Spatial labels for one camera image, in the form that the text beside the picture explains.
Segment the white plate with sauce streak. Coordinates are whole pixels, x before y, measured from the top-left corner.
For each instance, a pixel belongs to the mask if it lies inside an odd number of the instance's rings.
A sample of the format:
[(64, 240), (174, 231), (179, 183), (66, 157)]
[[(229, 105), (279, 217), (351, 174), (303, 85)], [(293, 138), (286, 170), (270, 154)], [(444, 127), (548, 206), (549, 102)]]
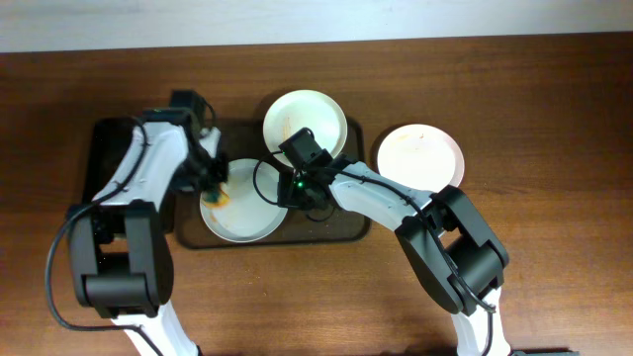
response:
[(382, 176), (420, 191), (458, 187), (465, 176), (465, 159), (456, 140), (423, 124), (388, 133), (378, 147), (376, 164)]

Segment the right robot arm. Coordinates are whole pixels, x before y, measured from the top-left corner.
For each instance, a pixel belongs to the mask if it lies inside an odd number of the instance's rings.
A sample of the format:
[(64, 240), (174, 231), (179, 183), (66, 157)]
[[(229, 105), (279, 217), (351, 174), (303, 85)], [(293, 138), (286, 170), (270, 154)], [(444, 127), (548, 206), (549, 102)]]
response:
[(424, 291), (449, 312), (460, 355), (508, 355), (500, 294), (509, 255), (459, 188), (408, 188), (343, 154), (332, 156), (302, 128), (280, 143), (292, 166), (278, 202), (302, 211), (333, 207), (391, 230)]

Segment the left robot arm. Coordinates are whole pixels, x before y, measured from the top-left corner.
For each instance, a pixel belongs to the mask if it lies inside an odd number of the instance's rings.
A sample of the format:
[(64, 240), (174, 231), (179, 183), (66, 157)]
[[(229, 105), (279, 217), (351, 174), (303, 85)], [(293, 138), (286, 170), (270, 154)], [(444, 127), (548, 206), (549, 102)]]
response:
[(124, 331), (142, 355), (198, 355), (170, 301), (174, 267), (167, 233), (176, 193), (226, 182), (221, 132), (212, 106), (194, 90), (175, 90), (164, 108), (137, 118), (106, 118), (92, 132), (80, 204), (63, 235), (78, 303)]

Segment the pale blue plate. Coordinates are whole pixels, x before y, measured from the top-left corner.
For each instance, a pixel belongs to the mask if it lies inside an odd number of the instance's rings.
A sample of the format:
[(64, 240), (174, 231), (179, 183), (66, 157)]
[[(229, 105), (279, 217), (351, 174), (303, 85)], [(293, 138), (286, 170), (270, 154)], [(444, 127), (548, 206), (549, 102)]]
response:
[(207, 228), (223, 240), (235, 243), (253, 242), (276, 230), (288, 209), (266, 203), (255, 191), (252, 182), (256, 159), (242, 158), (229, 165), (228, 181), (221, 185), (225, 200), (206, 203), (200, 197), (199, 207)]

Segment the green and yellow sponge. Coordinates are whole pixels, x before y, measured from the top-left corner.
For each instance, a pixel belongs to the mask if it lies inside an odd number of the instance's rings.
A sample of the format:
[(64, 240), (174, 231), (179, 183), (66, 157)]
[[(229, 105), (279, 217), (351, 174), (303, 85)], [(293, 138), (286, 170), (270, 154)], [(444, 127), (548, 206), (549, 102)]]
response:
[(210, 190), (201, 194), (201, 200), (209, 209), (220, 208), (229, 202), (229, 196), (222, 190)]

